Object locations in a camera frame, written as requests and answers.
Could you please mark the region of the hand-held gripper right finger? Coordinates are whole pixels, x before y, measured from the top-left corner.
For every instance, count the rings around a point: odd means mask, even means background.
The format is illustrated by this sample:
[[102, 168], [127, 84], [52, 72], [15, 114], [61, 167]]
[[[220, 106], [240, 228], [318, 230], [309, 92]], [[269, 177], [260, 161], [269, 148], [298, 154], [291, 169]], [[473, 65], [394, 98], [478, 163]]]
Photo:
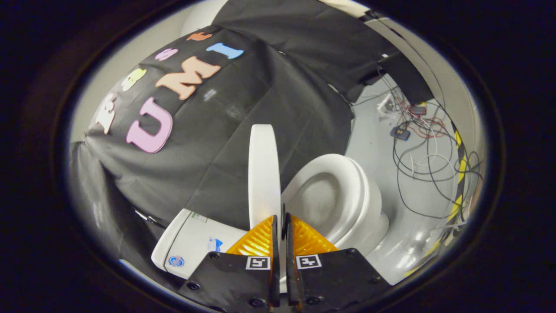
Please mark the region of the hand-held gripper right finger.
[[297, 216], [286, 214], [286, 287], [298, 313], [351, 313], [373, 305], [391, 284], [353, 247], [335, 247]]

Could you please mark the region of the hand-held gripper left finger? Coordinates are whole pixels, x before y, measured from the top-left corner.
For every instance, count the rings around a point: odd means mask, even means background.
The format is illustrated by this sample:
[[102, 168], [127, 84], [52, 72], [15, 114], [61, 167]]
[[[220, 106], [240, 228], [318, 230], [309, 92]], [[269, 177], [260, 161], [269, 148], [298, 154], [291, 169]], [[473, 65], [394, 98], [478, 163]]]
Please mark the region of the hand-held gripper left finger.
[[180, 296], [223, 313], [270, 313], [280, 305], [278, 217], [249, 230], [227, 252], [209, 252]]

